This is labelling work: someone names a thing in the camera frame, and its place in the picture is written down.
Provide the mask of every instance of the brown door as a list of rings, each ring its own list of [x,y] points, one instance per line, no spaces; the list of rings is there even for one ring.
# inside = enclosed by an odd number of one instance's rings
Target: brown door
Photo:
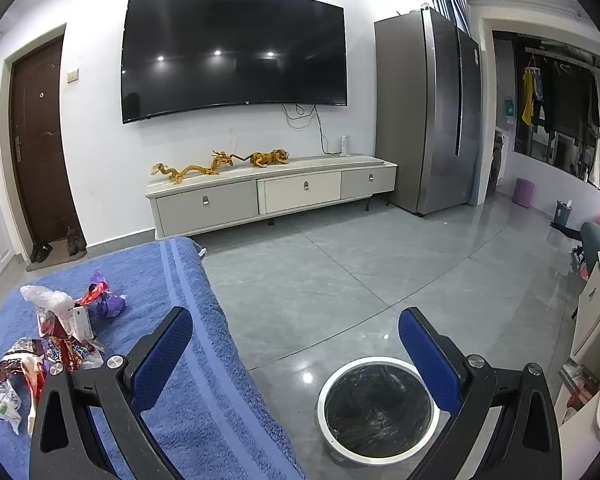
[[[18,60],[11,75],[11,152],[20,203],[34,242],[78,228],[60,134],[62,38]]]

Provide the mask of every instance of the metal bolt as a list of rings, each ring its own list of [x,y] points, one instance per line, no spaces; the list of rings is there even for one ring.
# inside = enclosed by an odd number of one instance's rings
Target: metal bolt
[[[526,367],[528,368],[529,373],[533,375],[542,375],[542,368],[540,365],[536,363],[529,363]]]
[[[62,363],[53,363],[51,368],[49,368],[49,373],[51,375],[58,375],[62,370],[64,370],[64,365]]]
[[[482,368],[484,366],[484,358],[478,354],[471,354],[466,360],[474,368]]]
[[[107,359],[107,366],[109,368],[120,368],[120,365],[124,362],[121,355],[112,355]]]

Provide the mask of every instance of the blue towel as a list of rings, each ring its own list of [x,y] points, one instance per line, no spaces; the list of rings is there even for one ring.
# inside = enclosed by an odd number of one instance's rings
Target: blue towel
[[[171,238],[106,254],[34,282],[79,297],[95,270],[101,270],[128,307],[118,317],[92,317],[106,355],[127,354],[139,337],[152,332],[172,306],[188,308],[194,335],[156,405],[142,418],[174,466],[187,479],[303,480],[284,429],[267,411],[238,357],[226,317],[211,291],[188,238]],[[32,304],[13,289],[0,310],[0,358],[22,336],[37,336]],[[26,431],[29,393],[22,398],[20,435],[0,420],[0,462],[15,480],[28,478],[30,438]],[[94,419],[117,475],[132,479],[102,410]]]

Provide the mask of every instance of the dragon figurine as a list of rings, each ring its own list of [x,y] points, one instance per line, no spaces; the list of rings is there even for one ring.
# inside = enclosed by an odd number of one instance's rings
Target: dragon figurine
[[[151,168],[151,174],[155,175],[156,173],[160,172],[161,174],[167,175],[169,177],[169,180],[172,180],[174,183],[179,184],[182,182],[184,176],[187,173],[189,173],[189,171],[195,170],[207,175],[217,175],[218,172],[216,170],[221,164],[228,164],[229,166],[232,166],[234,164],[234,162],[232,161],[232,156],[236,156],[236,158],[239,158],[237,155],[227,155],[226,152],[214,152],[214,155],[215,156],[211,163],[211,168],[203,168],[202,166],[192,165],[187,166],[182,171],[178,171],[175,168],[169,168],[168,166],[165,166],[163,163],[160,162],[159,164],[154,164],[154,166]]]
[[[254,152],[245,158],[233,154],[231,156],[240,160],[248,160],[258,168],[266,168],[267,164],[288,164],[289,160],[289,154],[285,150],[273,150],[269,153]]]

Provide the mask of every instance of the trash can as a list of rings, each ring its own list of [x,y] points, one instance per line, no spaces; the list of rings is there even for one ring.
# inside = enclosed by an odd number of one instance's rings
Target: trash can
[[[571,207],[558,200],[555,207],[554,223],[566,227],[569,221],[569,213],[571,213]]]
[[[513,190],[513,202],[522,207],[531,207],[536,184],[524,178],[516,179],[516,189]]]
[[[416,368],[391,357],[366,357],[336,371],[315,407],[332,460],[343,466],[407,459],[433,436],[440,410]]]

